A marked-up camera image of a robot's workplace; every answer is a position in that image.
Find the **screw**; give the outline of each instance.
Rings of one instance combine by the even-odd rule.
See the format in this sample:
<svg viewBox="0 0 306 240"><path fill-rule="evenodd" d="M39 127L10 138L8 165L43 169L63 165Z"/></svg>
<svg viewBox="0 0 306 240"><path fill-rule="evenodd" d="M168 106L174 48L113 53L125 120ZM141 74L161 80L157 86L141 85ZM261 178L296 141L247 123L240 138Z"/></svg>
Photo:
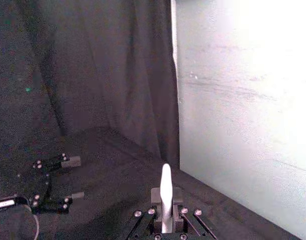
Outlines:
<svg viewBox="0 0 306 240"><path fill-rule="evenodd" d="M162 235L161 234L156 234L154 236L154 240L161 240L162 239Z"/></svg>
<svg viewBox="0 0 306 240"><path fill-rule="evenodd" d="M140 211L140 210L137 210L137 211L134 212L134 216L137 217L137 218L140 217L141 215L142 215L142 211Z"/></svg>
<svg viewBox="0 0 306 240"><path fill-rule="evenodd" d="M183 208L182 208L182 210L181 210L181 213L183 213L183 214L186 214L186 213L188 213L188 208L186 208L186 207L183 207Z"/></svg>
<svg viewBox="0 0 306 240"><path fill-rule="evenodd" d="M187 240L187 235L184 233L181 234L179 237L181 238L181 240Z"/></svg>
<svg viewBox="0 0 306 240"><path fill-rule="evenodd" d="M154 213L155 213L155 209L151 208L151 209L148 210L148 214L152 215Z"/></svg>
<svg viewBox="0 0 306 240"><path fill-rule="evenodd" d="M195 215L201 216L201 215L202 215L202 210L196 209L196 210L195 210Z"/></svg>

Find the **table surface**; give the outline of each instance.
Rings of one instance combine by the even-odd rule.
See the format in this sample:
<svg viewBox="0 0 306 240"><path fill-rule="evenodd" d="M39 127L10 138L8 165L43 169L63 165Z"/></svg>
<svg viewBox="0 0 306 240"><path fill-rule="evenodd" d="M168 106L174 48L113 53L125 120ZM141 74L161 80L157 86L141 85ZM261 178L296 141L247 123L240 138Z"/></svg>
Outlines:
<svg viewBox="0 0 306 240"><path fill-rule="evenodd" d="M38 157L61 152L82 158L81 167L55 176L53 191L59 196L84 191L85 198L74 201L68 215L39 215L39 239L114 240L134 210L150 207L150 190L159 187L165 163L110 128L54 139L31 152L31 159L18 159L14 168L24 169ZM179 169L172 169L172 180L183 190L185 206L202 209L221 239L297 239ZM0 213L0 239L32 239L35 231L27 209Z"/></svg>

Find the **cable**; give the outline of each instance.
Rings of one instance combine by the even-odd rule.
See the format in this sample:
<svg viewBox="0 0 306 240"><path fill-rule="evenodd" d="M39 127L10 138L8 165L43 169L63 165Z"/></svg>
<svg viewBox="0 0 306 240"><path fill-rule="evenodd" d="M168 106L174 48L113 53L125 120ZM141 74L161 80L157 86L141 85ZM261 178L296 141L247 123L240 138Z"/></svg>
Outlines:
<svg viewBox="0 0 306 240"><path fill-rule="evenodd" d="M29 206L24 205L24 207L27 208L30 212L32 212L32 209ZM33 214L33 217L36 221L36 234L35 234L34 240L37 240L38 235L39 235L39 221L38 221L38 217L35 214Z"/></svg>

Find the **white panel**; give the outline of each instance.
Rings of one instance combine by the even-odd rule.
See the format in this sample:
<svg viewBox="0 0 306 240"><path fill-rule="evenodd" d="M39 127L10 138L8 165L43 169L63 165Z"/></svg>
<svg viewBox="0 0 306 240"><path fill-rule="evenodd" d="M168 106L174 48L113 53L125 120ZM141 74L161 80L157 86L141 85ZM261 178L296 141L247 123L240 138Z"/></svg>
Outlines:
<svg viewBox="0 0 306 240"><path fill-rule="evenodd" d="M306 239L306 1L176 3L181 169Z"/></svg>

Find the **black fabric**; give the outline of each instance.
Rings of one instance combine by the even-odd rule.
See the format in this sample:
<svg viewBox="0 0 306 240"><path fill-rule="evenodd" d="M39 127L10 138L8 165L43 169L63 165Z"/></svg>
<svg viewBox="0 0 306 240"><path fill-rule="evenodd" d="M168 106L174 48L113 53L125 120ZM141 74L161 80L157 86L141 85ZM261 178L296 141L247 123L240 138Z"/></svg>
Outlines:
<svg viewBox="0 0 306 240"><path fill-rule="evenodd" d="M59 135L37 59L13 1L0 1L0 159L29 157Z"/></svg>
<svg viewBox="0 0 306 240"><path fill-rule="evenodd" d="M68 215L40 215L39 239L114 240L134 210L150 207L150 189L158 187L162 159L147 152L112 129L89 129L60 138L40 151L42 157L57 152L80 155L82 166L56 177L57 195L85 191ZM21 160L22 169L29 159ZM199 207L219 229L223 240L297 239L271 222L230 200L178 169L173 184L183 190L189 209ZM32 239L35 223L27 210L1 214L0 234L5 239Z"/></svg>
<svg viewBox="0 0 306 240"><path fill-rule="evenodd" d="M179 167L170 1L17 4L62 134L110 126Z"/></svg>

